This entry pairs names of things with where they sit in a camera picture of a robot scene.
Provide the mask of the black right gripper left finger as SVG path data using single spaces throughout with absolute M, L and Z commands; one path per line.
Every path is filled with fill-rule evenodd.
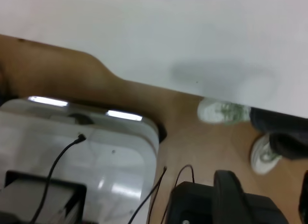
M 214 174 L 213 223 L 244 224 L 246 209 L 239 179 L 231 171 Z

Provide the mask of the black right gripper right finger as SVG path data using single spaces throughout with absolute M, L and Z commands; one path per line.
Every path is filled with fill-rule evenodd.
M 298 206 L 301 221 L 308 220 L 308 171 L 305 172 Z

